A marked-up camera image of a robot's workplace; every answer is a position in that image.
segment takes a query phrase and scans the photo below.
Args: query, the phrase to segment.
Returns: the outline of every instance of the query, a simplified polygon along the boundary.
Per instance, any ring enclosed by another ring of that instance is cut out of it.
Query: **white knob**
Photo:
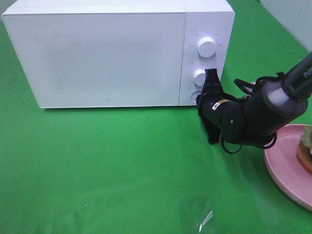
[[[205,69],[198,69],[194,72],[194,83],[198,86],[203,86],[206,78]]]
[[[211,37],[202,38],[197,44],[197,49],[200,56],[210,57],[216,51],[215,40]]]

